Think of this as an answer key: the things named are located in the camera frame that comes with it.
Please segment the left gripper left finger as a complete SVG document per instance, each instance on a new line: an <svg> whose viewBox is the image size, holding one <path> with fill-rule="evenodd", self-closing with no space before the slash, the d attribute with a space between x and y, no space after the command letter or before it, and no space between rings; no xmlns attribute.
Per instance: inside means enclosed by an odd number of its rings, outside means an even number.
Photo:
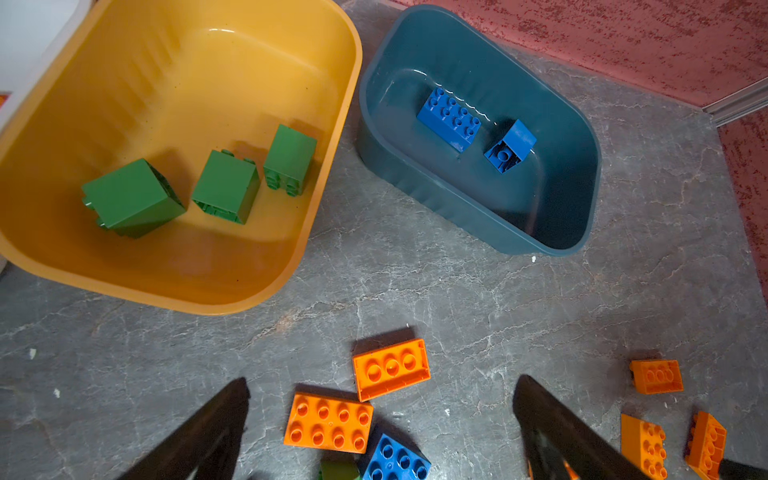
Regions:
<svg viewBox="0 0 768 480"><path fill-rule="evenodd" d="M240 453L250 391L237 378L222 388L123 479L231 479Z"/></svg>

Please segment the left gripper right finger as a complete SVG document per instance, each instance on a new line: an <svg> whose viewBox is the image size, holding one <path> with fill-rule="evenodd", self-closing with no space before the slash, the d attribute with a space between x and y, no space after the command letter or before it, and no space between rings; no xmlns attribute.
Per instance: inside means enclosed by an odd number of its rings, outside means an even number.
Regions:
<svg viewBox="0 0 768 480"><path fill-rule="evenodd" d="M532 376L519 376L513 413L534 479L644 479L622 456Z"/></svg>

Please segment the blue long lego brick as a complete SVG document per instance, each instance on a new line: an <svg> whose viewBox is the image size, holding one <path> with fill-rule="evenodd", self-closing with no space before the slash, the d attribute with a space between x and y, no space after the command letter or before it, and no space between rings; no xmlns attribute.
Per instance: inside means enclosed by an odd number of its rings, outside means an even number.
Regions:
<svg viewBox="0 0 768 480"><path fill-rule="evenodd" d="M481 128L481 121L441 87L432 91L417 119L459 153L472 145Z"/></svg>

